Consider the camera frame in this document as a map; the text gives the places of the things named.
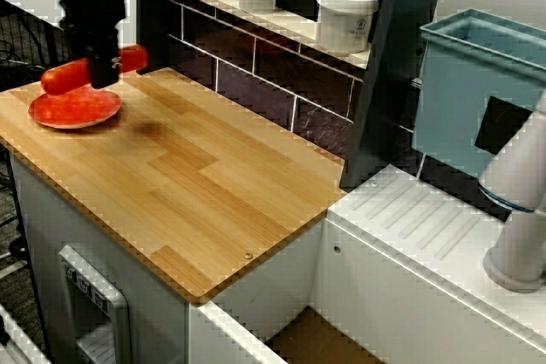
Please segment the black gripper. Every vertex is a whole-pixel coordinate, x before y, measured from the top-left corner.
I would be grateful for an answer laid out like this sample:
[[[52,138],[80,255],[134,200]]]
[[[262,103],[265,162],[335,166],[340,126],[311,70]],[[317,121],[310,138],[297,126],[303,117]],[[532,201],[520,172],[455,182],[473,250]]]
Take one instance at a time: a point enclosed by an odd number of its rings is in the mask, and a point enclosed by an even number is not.
[[[119,80],[117,25],[125,18],[125,0],[60,0],[70,56],[88,61],[90,85],[102,89]]]

